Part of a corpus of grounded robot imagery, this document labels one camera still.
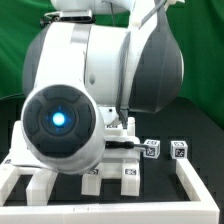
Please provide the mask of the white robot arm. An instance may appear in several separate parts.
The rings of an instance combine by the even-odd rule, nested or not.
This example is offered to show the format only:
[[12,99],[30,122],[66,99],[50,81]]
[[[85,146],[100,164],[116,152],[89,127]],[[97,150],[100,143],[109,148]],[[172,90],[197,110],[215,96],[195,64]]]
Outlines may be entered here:
[[25,58],[22,133],[40,166],[82,174],[102,160],[106,125],[178,94],[184,63],[166,11],[182,0],[50,1]]

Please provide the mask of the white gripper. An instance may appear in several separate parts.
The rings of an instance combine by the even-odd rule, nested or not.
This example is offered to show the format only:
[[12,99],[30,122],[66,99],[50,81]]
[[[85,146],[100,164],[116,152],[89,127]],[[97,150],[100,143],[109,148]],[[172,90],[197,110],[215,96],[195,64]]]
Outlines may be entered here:
[[121,119],[115,107],[99,106],[99,111],[103,119],[105,129],[115,129],[118,127],[121,127],[122,129],[127,128],[127,123]]

